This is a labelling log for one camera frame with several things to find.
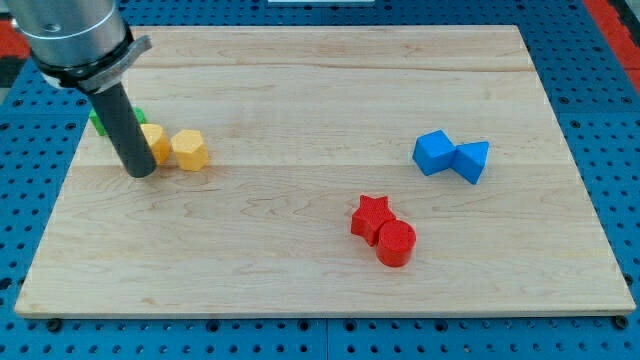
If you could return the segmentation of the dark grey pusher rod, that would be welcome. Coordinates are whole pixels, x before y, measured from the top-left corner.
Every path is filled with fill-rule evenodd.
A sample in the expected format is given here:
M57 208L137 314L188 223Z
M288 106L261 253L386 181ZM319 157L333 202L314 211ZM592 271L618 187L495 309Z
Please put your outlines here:
M133 178L153 173L156 160L123 85L117 83L88 98L126 172Z

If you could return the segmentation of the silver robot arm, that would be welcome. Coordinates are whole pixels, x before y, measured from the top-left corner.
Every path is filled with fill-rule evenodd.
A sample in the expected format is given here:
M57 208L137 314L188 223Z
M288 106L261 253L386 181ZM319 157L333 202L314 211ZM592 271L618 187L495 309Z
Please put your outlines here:
M151 39L134 37L114 0L7 0L6 6L45 80L88 97L130 176L153 173L156 160L122 85Z

